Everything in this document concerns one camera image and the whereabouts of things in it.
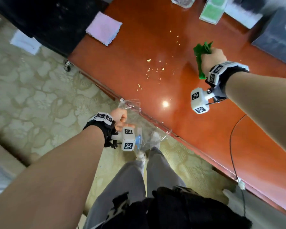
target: pink cloth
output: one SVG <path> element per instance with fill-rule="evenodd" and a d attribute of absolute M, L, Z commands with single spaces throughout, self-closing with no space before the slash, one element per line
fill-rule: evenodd
<path fill-rule="evenodd" d="M 108 46 L 118 34 L 122 23 L 98 12 L 86 33 Z"/>

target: gray fabric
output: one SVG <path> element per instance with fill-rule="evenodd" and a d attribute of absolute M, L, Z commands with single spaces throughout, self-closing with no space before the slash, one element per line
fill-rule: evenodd
<path fill-rule="evenodd" d="M 145 198 L 143 170 L 144 166 L 141 161 L 126 163 L 95 200 L 83 229 L 91 229 L 106 220 L 108 212 L 113 208 L 112 200 L 127 191 L 130 203 L 142 201 Z M 186 187 L 184 181 L 172 170 L 164 155 L 156 147 L 149 152 L 146 170 L 147 197 L 152 197 L 152 191 L 158 187 Z"/>

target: white shoe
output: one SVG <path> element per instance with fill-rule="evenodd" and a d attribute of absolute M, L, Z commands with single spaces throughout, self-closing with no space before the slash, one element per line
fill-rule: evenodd
<path fill-rule="evenodd" d="M 136 154 L 136 161 L 141 161 L 143 162 L 143 165 L 145 165 L 145 160 L 146 160 L 146 154 L 143 151 L 139 151 Z"/>
<path fill-rule="evenodd" d="M 160 149 L 160 140 L 161 140 L 161 137 L 160 137 L 159 133 L 153 132 L 152 138 L 150 140 L 150 144 L 151 144 L 150 148 L 156 147 L 157 149 Z"/>

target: tabletop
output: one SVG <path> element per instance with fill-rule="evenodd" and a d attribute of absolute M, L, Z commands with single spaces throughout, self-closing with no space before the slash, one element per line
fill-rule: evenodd
<path fill-rule="evenodd" d="M 217 25 L 199 20 L 204 4 L 184 9 L 171 0 L 114 0 L 105 14 L 123 23 L 117 37 L 106 47 L 86 35 L 68 59 L 117 96 L 139 99 L 144 114 L 232 177 L 229 138 L 244 113 L 230 100 L 201 115 L 191 109 L 191 91 L 208 88 L 193 48 L 213 41 L 228 60 L 259 75 L 286 78 L 286 64 L 250 45 L 252 30 L 229 16 Z M 234 130 L 232 154 L 246 188 L 286 210 L 286 153 L 247 116 Z"/>

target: green cloth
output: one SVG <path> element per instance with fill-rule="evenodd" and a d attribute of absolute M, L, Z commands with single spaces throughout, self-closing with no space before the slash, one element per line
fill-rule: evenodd
<path fill-rule="evenodd" d="M 199 71 L 199 79 L 206 79 L 205 74 L 202 72 L 201 69 L 201 55 L 202 54 L 211 54 L 211 45 L 213 42 L 210 42 L 209 44 L 207 42 L 204 42 L 204 45 L 202 46 L 200 43 L 197 44 L 197 46 L 194 47 L 194 54 L 196 56 L 196 61 L 198 64 L 198 71 Z"/>

